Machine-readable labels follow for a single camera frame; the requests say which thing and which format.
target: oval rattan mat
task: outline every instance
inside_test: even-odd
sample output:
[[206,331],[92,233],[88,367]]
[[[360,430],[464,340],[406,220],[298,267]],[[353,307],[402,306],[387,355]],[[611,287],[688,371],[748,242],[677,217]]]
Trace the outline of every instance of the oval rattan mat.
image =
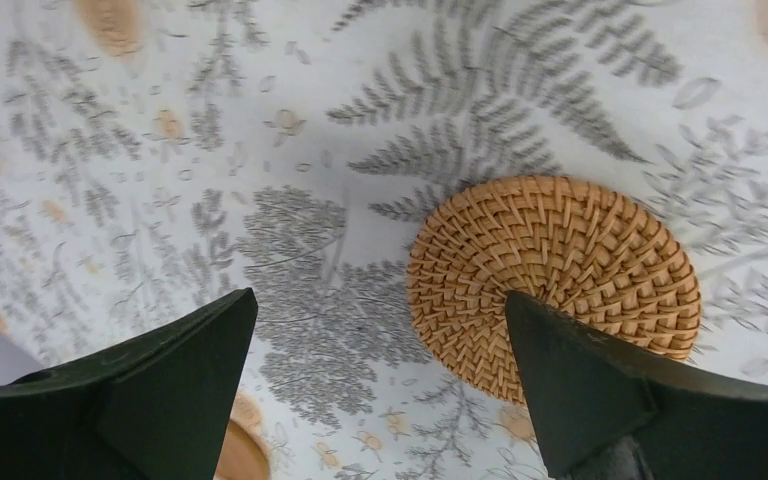
[[517,404],[525,396],[508,291],[675,360],[699,327],[699,282],[666,227],[624,195],[563,177],[505,178],[447,200],[417,236],[407,290],[413,327],[433,354]]

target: woven trivet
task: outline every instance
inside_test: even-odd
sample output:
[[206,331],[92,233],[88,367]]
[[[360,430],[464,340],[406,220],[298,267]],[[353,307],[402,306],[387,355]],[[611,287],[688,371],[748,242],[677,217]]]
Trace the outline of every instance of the woven trivet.
[[519,290],[675,360],[699,327],[699,282],[666,227],[624,195],[517,177],[455,195],[425,222],[407,271],[413,327],[455,375],[525,404],[505,321]]

